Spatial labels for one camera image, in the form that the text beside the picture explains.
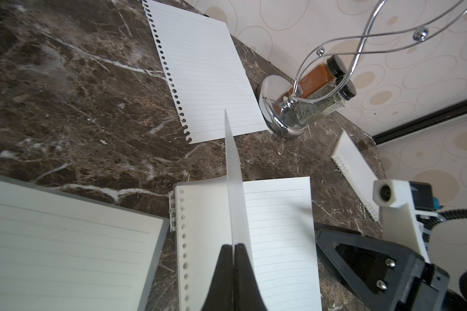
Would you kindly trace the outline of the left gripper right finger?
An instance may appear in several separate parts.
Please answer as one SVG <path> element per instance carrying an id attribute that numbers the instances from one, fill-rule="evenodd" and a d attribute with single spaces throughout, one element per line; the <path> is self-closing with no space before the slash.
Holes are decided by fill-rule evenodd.
<path id="1" fill-rule="evenodd" d="M 244 244 L 235 245 L 233 260 L 233 309 L 236 311 L 267 311 Z"/>

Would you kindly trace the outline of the torn lined page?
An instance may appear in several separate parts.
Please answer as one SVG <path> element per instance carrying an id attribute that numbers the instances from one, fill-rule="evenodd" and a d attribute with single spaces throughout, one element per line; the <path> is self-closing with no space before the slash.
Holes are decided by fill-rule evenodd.
<path id="1" fill-rule="evenodd" d="M 157 1 L 142 2 L 186 139 L 191 144 L 267 129 L 227 25 Z"/>

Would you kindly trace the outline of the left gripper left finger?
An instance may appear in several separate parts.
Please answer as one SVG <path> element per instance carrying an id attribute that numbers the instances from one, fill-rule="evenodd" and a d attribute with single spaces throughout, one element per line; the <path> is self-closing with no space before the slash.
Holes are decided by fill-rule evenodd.
<path id="1" fill-rule="evenodd" d="M 234 309 L 234 251 L 232 245 L 221 247 L 208 295 L 202 311 Z"/>

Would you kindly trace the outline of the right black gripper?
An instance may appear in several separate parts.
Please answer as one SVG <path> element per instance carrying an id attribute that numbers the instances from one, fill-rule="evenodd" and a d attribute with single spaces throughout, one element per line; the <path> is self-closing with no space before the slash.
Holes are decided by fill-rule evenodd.
<path id="1" fill-rule="evenodd" d="M 356 231 L 315 224 L 317 253 L 331 273 L 364 305 L 408 305 L 409 310 L 467 310 L 467 271 L 459 293 L 450 276 L 412 249 Z"/>

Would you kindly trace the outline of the spiral notebook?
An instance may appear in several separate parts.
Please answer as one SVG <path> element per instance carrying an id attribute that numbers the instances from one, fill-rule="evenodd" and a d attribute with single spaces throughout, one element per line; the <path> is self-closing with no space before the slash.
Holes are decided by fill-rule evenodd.
<path id="1" fill-rule="evenodd" d="M 0 176 L 0 310 L 144 310 L 168 229 Z"/>
<path id="2" fill-rule="evenodd" d="M 379 222 L 380 207 L 373 200 L 373 186 L 377 177 L 346 131 L 342 132 L 333 149 L 332 160 L 372 220 Z"/>
<path id="3" fill-rule="evenodd" d="M 180 309 L 202 309 L 221 247 L 244 244 L 267 310 L 320 310 L 310 179 L 244 181 L 224 123 L 226 174 L 169 193 Z"/>

